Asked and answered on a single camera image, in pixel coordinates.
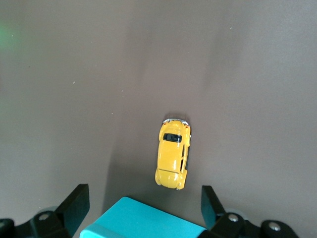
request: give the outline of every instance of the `toy car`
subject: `toy car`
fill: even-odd
[[[164,187],[183,189],[187,176],[191,128],[185,120],[166,119],[162,123],[158,139],[155,181]]]

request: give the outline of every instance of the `teal box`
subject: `teal box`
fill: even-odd
[[[121,198],[80,233],[80,238],[196,238],[205,228],[145,205]]]

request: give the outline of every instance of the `metal screw head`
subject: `metal screw head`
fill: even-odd
[[[228,216],[228,218],[229,218],[229,220],[232,221],[232,222],[237,222],[237,221],[239,220],[239,218],[238,218],[236,215],[234,215],[234,214],[230,214],[230,215]]]
[[[278,223],[275,223],[275,222],[270,222],[270,223],[268,224],[268,226],[269,226],[273,231],[276,231],[276,232],[278,232],[278,231],[281,230],[281,227],[279,226],[279,224],[278,224]]]
[[[46,220],[49,216],[50,216],[49,213],[44,213],[44,214],[39,216],[39,220],[40,221]]]

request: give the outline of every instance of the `brown surface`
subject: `brown surface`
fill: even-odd
[[[255,224],[317,236],[316,1],[1,1],[0,217],[89,183],[203,225],[202,184]],[[164,115],[190,119],[186,187],[154,181]]]

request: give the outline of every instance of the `car roof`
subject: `car roof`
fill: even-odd
[[[180,171],[184,143],[162,140],[158,147],[158,168]]]

